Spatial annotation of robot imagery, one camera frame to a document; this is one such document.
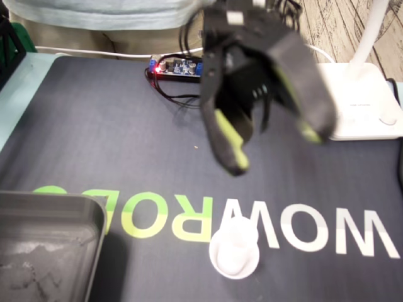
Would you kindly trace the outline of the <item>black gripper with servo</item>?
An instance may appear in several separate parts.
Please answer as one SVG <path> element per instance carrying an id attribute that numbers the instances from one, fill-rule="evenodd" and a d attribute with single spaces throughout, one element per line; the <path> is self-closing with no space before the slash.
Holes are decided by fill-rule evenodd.
<path id="1" fill-rule="evenodd" d="M 273 86 L 264 59 L 249 53 L 234 30 L 204 28 L 201 115 L 217 162 L 231 175 L 249 169 L 243 146 L 253 134 L 253 108 L 263 103 L 260 131 L 270 118 Z M 284 104 L 294 112 L 302 135 L 323 143 L 335 129 L 335 104 L 321 72 L 294 31 L 282 33 L 270 48 Z"/>

